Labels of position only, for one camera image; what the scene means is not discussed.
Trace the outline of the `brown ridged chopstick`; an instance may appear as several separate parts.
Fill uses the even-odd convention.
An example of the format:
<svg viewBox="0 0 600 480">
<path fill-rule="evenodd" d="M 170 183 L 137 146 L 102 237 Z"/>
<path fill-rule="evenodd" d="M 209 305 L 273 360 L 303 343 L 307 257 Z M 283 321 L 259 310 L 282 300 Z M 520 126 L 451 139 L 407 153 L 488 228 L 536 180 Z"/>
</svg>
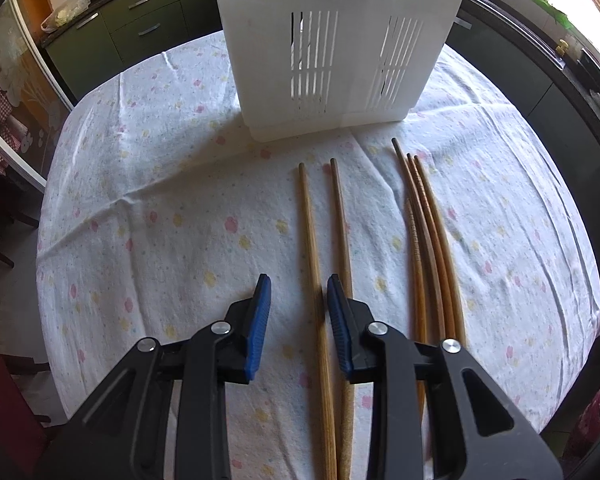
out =
<svg viewBox="0 0 600 480">
<path fill-rule="evenodd" d="M 422 257 L 420 256 L 418 233 L 415 224 L 414 211 L 411 201 L 406 202 L 408 239 L 410 240 L 410 270 L 412 282 L 413 310 L 414 310 L 414 341 L 427 340 L 427 315 L 424 271 L 422 270 Z"/>
</svg>

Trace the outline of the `dark red chair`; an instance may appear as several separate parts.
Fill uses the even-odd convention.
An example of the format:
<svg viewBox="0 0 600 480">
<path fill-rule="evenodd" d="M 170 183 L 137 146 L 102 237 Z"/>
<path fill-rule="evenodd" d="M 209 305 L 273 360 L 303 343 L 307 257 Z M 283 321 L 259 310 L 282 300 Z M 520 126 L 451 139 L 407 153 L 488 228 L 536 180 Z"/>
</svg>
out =
<svg viewBox="0 0 600 480">
<path fill-rule="evenodd" d="M 35 416 L 15 382 L 15 376 L 35 376 L 48 365 L 24 356 L 0 354 L 0 443 L 27 476 L 48 447 L 42 422 Z"/>
</svg>

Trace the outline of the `white floral tablecloth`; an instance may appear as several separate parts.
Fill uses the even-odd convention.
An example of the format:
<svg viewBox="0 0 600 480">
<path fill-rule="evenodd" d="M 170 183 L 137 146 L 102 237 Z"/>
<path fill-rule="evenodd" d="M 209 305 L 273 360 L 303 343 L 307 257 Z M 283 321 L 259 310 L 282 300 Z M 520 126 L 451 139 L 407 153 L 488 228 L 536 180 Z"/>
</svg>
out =
<svg viewBox="0 0 600 480">
<path fill-rule="evenodd" d="M 222 34 L 129 68 L 67 118 L 38 231 L 38 303 L 62 407 L 75 412 L 140 338 L 189 338 L 272 281 L 262 364 L 226 392 L 236 479 L 320 476 L 316 355 L 298 174 L 321 274 L 338 269 L 341 178 L 353 295 L 403 333 L 405 194 L 415 154 L 451 248 L 467 345 L 536 429 L 600 334 L 600 277 L 580 211 L 516 107 L 444 48 L 403 122 L 274 143 L 242 121 Z"/>
</svg>

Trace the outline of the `white plastic utensil caddy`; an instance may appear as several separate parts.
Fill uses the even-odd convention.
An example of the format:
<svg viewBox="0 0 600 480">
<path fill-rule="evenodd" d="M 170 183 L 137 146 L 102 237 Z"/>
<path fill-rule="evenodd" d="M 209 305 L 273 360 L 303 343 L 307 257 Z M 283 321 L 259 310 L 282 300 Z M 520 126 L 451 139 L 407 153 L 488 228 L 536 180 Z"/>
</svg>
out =
<svg viewBox="0 0 600 480">
<path fill-rule="evenodd" d="M 462 0 L 216 0 L 242 118 L 260 142 L 400 122 Z"/>
</svg>

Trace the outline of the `dark green kitchen cabinet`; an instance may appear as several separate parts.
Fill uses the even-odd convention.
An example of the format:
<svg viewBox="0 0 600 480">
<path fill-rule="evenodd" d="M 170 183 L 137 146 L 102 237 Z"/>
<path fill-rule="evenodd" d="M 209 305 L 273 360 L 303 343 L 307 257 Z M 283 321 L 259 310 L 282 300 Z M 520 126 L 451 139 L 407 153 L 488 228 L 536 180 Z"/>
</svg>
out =
<svg viewBox="0 0 600 480">
<path fill-rule="evenodd" d="M 216 0 L 94 0 L 41 50 L 75 103 L 146 58 L 221 29 Z"/>
</svg>

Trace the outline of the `dark kitchen counter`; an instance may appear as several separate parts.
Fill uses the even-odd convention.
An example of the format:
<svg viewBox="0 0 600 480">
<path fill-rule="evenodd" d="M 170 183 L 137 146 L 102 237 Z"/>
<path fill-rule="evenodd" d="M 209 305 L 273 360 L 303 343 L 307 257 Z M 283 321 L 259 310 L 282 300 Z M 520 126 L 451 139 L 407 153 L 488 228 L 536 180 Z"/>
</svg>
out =
<svg viewBox="0 0 600 480">
<path fill-rule="evenodd" d="M 566 62 L 489 0 L 462 0 L 446 43 L 524 116 L 600 237 L 600 111 Z"/>
</svg>

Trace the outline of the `glass door with curtain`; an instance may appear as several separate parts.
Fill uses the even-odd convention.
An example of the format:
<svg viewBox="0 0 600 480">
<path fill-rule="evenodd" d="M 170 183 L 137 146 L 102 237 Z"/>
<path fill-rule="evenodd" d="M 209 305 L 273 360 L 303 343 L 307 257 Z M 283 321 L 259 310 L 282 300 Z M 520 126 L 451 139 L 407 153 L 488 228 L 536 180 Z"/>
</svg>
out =
<svg viewBox="0 0 600 480">
<path fill-rule="evenodd" d="M 21 0 L 4 0 L 0 5 L 0 174 L 18 174 L 43 193 L 73 105 L 35 39 Z"/>
</svg>

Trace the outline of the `brown wooden chopstick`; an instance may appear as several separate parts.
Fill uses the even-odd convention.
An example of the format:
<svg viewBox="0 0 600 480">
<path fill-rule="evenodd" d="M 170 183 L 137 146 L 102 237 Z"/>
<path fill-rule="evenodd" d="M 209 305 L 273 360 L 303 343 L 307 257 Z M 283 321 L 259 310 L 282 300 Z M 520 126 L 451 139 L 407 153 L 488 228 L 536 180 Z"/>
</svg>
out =
<svg viewBox="0 0 600 480">
<path fill-rule="evenodd" d="M 442 295 L 437 274 L 436 256 L 432 247 L 431 237 L 428 233 L 424 206 L 418 192 L 416 172 L 412 158 L 415 155 L 406 154 L 400 147 L 399 140 L 391 140 L 399 166 L 402 170 L 406 191 L 406 201 L 410 200 L 415 217 L 418 233 L 420 256 L 422 257 L 422 270 L 424 271 L 426 315 L 427 315 L 427 340 L 424 344 L 437 344 L 442 341 L 444 332 Z"/>
<path fill-rule="evenodd" d="M 444 332 L 441 334 L 441 338 L 453 338 L 462 346 L 467 346 L 460 286 L 458 286 L 451 249 L 446 239 L 445 227 L 424 166 L 418 156 L 414 156 L 412 161 L 417 177 L 418 192 L 422 206 L 424 206 L 428 233 L 436 256 L 444 323 Z"/>
</svg>

